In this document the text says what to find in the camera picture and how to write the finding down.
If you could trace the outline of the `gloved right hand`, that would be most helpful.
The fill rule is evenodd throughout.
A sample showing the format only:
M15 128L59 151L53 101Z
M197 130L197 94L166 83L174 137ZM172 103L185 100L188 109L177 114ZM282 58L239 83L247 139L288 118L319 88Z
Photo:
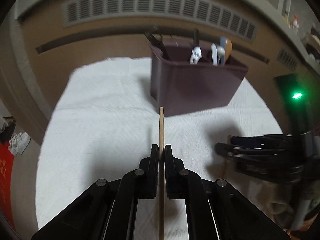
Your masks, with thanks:
M319 181L302 185L264 182L259 202L282 229L307 230L319 214Z

